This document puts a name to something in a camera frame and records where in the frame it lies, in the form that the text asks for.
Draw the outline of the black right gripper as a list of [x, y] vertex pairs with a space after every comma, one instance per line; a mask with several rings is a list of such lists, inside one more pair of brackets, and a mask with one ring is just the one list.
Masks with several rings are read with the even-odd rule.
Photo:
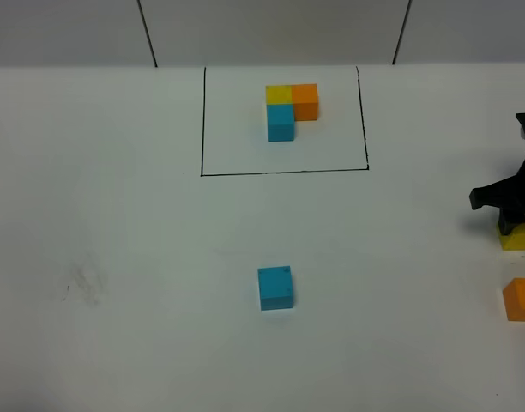
[[[521, 125], [525, 140], [525, 112], [517, 113], [516, 119]], [[501, 235], [510, 235], [512, 231], [525, 223], [525, 159], [517, 174], [491, 185], [473, 188], [469, 195], [472, 210], [484, 206], [499, 208], [498, 230]]]

